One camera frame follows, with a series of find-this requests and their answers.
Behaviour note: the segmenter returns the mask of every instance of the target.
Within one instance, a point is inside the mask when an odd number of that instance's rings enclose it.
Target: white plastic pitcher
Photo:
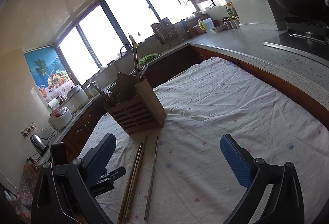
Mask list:
[[[199,23],[199,26],[202,30],[205,30],[207,33],[211,33],[210,29],[214,28],[213,20],[211,18],[205,19]]]

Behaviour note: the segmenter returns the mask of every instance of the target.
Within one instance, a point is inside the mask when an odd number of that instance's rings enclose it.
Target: wok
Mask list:
[[[291,14],[306,20],[328,20],[325,0],[275,0]]]

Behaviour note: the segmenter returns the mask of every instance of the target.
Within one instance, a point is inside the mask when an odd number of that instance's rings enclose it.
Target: rice cooker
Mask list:
[[[80,85],[71,87],[71,90],[67,94],[67,98],[70,99],[77,110],[81,109],[89,101],[89,97]]]
[[[48,119],[48,123],[56,131],[61,131],[71,121],[72,114],[67,107],[58,108],[53,111]]]

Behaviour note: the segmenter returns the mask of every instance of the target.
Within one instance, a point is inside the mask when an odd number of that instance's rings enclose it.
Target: palm tree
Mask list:
[[[34,63],[38,66],[37,68],[35,68],[34,71],[38,74],[39,77],[44,77],[45,75],[48,75],[47,72],[49,71],[49,68],[44,60],[38,59],[37,61],[34,61]]]
[[[54,65],[54,67],[55,67],[56,70],[62,70],[62,68],[63,68],[62,63],[59,60],[55,60],[53,62],[53,65]]]

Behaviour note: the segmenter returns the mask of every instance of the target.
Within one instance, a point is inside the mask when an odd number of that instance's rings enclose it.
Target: wooden utensil holder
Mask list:
[[[105,101],[104,107],[128,134],[163,127],[166,112],[145,77],[136,84],[135,76],[119,73],[112,94],[123,93],[121,96],[132,98],[115,106]]]

